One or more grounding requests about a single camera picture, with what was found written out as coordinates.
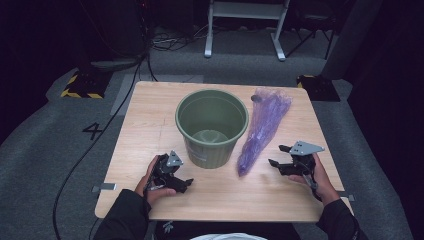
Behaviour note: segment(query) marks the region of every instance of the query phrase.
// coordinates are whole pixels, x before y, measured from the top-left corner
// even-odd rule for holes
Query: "black curtain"
[[[344,76],[353,84],[352,112],[400,197],[415,239],[424,239],[423,44],[423,1],[385,0]]]

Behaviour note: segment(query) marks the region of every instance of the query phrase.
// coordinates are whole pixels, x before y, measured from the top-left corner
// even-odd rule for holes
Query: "human hand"
[[[316,194],[321,197],[322,204],[326,206],[327,204],[338,200],[340,196],[331,184],[327,172],[325,171],[324,166],[322,165],[321,160],[318,157],[318,154],[313,153],[312,155],[315,159],[314,178],[318,184]],[[288,178],[294,182],[307,184],[303,176],[290,175]]]
[[[159,156],[155,156],[153,160],[150,162],[149,167],[147,168],[146,175],[144,175],[140,182],[137,184],[137,187],[135,188],[134,192],[138,193],[140,196],[144,197],[144,188],[147,185],[147,181],[149,180],[149,176],[151,175],[153,168],[155,166],[155,163],[159,159]],[[173,196],[177,192],[174,189],[171,188],[161,188],[153,191],[149,191],[147,195],[147,202],[152,205],[156,200],[158,200],[161,197],[165,196]]]

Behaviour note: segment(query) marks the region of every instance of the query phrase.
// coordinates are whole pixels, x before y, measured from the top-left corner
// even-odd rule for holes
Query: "sleeve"
[[[144,239],[150,209],[145,198],[123,189],[97,229],[94,239]]]
[[[329,240],[368,239],[360,229],[356,218],[341,199],[331,202],[324,207],[317,226],[327,233]]]

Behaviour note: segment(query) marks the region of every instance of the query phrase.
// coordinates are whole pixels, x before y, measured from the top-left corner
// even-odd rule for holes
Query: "bucket rim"
[[[202,141],[199,141],[199,140],[193,138],[192,136],[188,135],[184,131],[184,129],[182,128],[180,122],[178,121],[178,113],[179,113],[179,111],[181,109],[180,108],[181,105],[190,96],[192,96],[194,94],[197,94],[199,92],[206,92],[206,91],[217,91],[217,92],[225,93],[225,94],[229,95],[230,97],[234,98],[235,100],[237,100],[240,103],[240,105],[242,106],[242,109],[240,109],[240,112],[241,111],[244,111],[245,116],[246,116],[246,119],[244,121],[244,125],[243,125],[242,129],[239,131],[239,133],[236,136],[234,136],[234,137],[232,137],[232,138],[230,138],[230,139],[228,139],[226,141],[223,141],[223,142],[205,143],[205,142],[202,142]],[[178,103],[177,109],[175,111],[175,123],[177,125],[178,130],[184,136],[184,138],[189,139],[191,142],[194,142],[194,143],[196,143],[198,145],[201,145],[201,146],[204,146],[204,147],[211,147],[211,148],[213,148],[213,147],[221,147],[221,146],[224,146],[224,145],[229,145],[229,144],[232,144],[234,142],[237,142],[237,140],[246,132],[247,126],[249,125],[249,112],[247,111],[247,108],[246,108],[246,105],[244,104],[244,102],[239,97],[237,97],[235,94],[233,94],[233,93],[231,93],[229,91],[225,91],[225,90],[221,90],[221,89],[216,89],[216,88],[204,88],[204,89],[200,89],[200,90],[191,92],[191,93],[187,94],[183,99],[181,99],[181,101]]]

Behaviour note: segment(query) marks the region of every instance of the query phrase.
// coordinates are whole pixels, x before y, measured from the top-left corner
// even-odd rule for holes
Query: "person's arm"
[[[358,221],[351,214],[349,208],[340,199],[339,194],[328,178],[327,172],[318,155],[313,154],[315,159],[314,178],[318,184],[316,193],[321,197],[324,211],[317,226],[328,235],[328,239],[368,239],[359,228]],[[291,175],[289,179],[295,182],[306,181],[301,176]]]
[[[150,204],[123,189],[97,229],[94,239],[143,239],[149,224]]]
[[[158,156],[150,162],[146,175],[141,178],[134,191],[121,191],[97,229],[94,239],[144,239],[149,224],[150,206],[161,197],[176,194],[174,189],[162,188],[148,191],[147,196],[144,196],[144,188],[157,159]]]

